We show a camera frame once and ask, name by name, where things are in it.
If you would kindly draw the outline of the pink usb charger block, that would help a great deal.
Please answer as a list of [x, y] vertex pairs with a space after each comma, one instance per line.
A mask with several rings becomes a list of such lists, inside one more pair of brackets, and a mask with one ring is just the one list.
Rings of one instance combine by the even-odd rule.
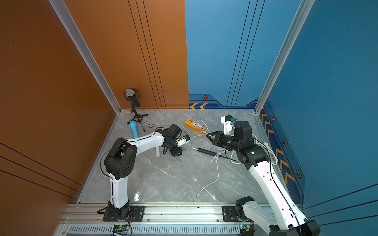
[[199, 124], [199, 123], [196, 124], [196, 129], [197, 129], [199, 132], [203, 132], [203, 131], [204, 131], [204, 127], [203, 127], [203, 125], [201, 125], [201, 124]]

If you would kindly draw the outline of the black electric toothbrush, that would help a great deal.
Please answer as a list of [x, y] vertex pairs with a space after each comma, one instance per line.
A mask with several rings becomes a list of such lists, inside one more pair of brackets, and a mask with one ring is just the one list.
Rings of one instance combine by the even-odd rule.
[[[215, 156], [217, 154], [216, 152], [213, 152], [213, 151], [210, 151], [210, 150], [206, 150], [206, 149], [203, 149], [203, 148], [197, 148], [197, 151], [201, 152], [201, 153], [204, 153], [204, 154], [207, 154], [207, 155], [211, 155], [211, 156]], [[226, 157], [224, 155], [219, 155], [219, 157], [225, 158], [225, 159], [229, 159], [228, 157]]]

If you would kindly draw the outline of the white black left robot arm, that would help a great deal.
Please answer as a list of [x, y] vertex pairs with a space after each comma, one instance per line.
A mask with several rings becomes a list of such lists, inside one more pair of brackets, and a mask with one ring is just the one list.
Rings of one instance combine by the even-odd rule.
[[103, 221], [130, 221], [135, 211], [130, 206], [128, 196], [128, 180], [135, 165], [136, 157], [150, 149], [163, 147], [163, 152], [170, 152], [172, 156], [183, 153], [181, 146], [190, 141], [188, 134], [177, 125], [172, 124], [169, 128], [158, 127], [151, 134], [135, 138], [119, 138], [107, 152], [104, 166], [105, 175], [110, 179], [110, 200], [108, 206], [97, 213], [104, 214]]

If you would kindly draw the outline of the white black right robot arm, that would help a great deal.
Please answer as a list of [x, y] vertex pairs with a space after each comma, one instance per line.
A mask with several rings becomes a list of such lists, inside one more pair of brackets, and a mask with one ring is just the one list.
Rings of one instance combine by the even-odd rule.
[[213, 145], [237, 154], [238, 160], [261, 187], [273, 211], [269, 213], [251, 197], [244, 197], [235, 205], [240, 220], [252, 220], [269, 236], [320, 235], [317, 222], [305, 216], [280, 182], [273, 168], [277, 159], [271, 156], [267, 145], [254, 137], [247, 121], [234, 122], [233, 135], [216, 131], [206, 137]]

